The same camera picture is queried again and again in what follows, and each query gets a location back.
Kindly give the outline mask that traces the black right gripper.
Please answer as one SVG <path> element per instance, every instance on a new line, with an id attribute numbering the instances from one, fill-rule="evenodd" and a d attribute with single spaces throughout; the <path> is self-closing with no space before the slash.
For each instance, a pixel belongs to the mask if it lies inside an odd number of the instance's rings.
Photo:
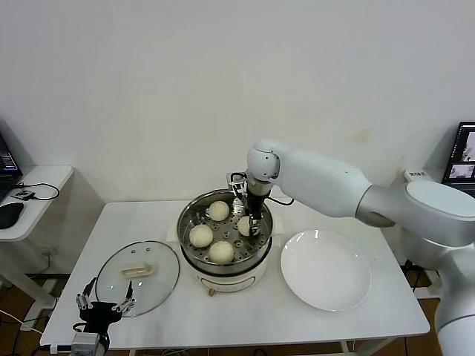
<path id="1" fill-rule="evenodd" d="M 236 199 L 239 201 L 239 204 L 243 209 L 243 213 L 246 213 L 246 189 L 244 185 L 233 185 L 233 193 Z M 247 210 L 250 216 L 250 235 L 259 235 L 261 232 L 261 210 L 264 200 L 264 195 L 254 194 L 250 190 L 247 191 Z"/>

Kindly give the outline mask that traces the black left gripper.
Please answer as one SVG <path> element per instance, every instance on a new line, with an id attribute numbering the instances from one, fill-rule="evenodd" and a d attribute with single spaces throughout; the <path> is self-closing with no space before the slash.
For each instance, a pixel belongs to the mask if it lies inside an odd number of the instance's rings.
<path id="1" fill-rule="evenodd" d="M 130 281 L 125 299 L 121 303 L 91 302 L 90 295 L 95 282 L 96 277 L 84 287 L 81 293 L 76 295 L 76 304 L 80 310 L 79 317 L 85 322 L 84 332 L 107 332 L 112 323 L 121 320 L 121 313 L 128 312 L 134 306 L 133 286 Z"/>

